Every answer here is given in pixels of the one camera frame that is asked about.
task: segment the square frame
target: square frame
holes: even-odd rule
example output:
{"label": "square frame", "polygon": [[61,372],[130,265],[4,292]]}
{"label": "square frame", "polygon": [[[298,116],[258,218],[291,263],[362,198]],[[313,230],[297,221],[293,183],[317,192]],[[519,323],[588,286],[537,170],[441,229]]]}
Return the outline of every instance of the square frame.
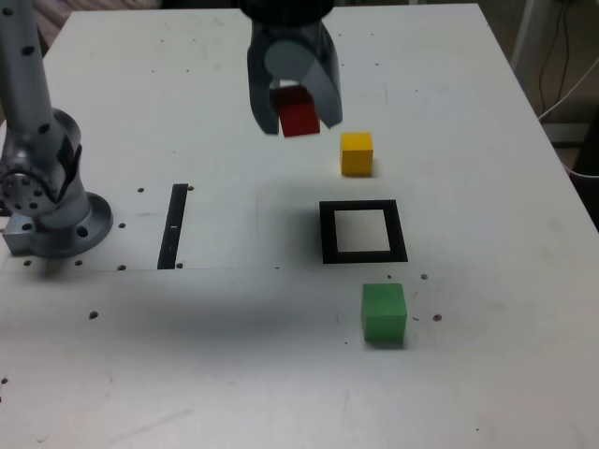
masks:
{"label": "square frame", "polygon": [[[407,262],[400,214],[394,199],[367,201],[320,201],[320,237],[323,264],[372,264]],[[336,210],[382,210],[389,240],[389,251],[340,252],[337,248]]]}

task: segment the robotic arm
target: robotic arm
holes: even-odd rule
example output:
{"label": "robotic arm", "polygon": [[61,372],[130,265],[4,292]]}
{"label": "robotic arm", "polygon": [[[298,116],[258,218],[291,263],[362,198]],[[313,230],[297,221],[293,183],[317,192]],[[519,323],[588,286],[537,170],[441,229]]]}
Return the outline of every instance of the robotic arm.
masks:
{"label": "robotic arm", "polygon": [[[241,0],[252,19],[250,102],[266,134],[279,132],[272,91],[294,80],[312,95],[320,119],[342,120],[337,56],[321,19],[333,0]],[[10,251],[60,258],[83,253],[112,227],[108,202],[80,179],[80,129],[51,107],[33,0],[0,0],[0,98],[7,137],[0,158],[0,199],[13,214]]]}
{"label": "robotic arm", "polygon": [[333,5],[333,0],[241,0],[241,10],[252,19],[250,103],[266,134],[279,133],[273,91],[281,80],[305,87],[329,128],[343,119],[337,53],[321,22]]}
{"label": "robotic arm", "polygon": [[0,0],[0,98],[7,116],[0,196],[13,211],[8,248],[55,258],[96,246],[112,213],[81,183],[79,127],[51,107],[32,0]]}

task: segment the black slot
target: black slot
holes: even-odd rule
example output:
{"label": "black slot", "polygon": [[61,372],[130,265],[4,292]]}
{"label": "black slot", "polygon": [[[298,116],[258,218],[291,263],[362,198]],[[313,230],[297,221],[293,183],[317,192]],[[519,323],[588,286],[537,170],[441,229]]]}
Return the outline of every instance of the black slot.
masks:
{"label": "black slot", "polygon": [[158,269],[175,269],[186,199],[187,184],[173,184],[168,203],[165,232],[162,235],[160,255],[158,256]]}

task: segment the yellow cube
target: yellow cube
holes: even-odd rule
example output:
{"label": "yellow cube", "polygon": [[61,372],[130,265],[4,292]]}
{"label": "yellow cube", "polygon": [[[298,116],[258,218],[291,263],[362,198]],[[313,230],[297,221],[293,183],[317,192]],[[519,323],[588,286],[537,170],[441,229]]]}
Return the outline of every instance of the yellow cube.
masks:
{"label": "yellow cube", "polygon": [[371,133],[341,134],[341,173],[344,176],[371,176],[373,173]]}

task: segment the red cube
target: red cube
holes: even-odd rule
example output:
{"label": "red cube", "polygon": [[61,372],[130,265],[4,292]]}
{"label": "red cube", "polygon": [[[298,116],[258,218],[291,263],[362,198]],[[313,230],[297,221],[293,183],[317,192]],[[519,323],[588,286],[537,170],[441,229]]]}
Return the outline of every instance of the red cube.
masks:
{"label": "red cube", "polygon": [[274,104],[286,138],[320,133],[320,120],[312,96],[303,86],[289,86],[273,92]]}

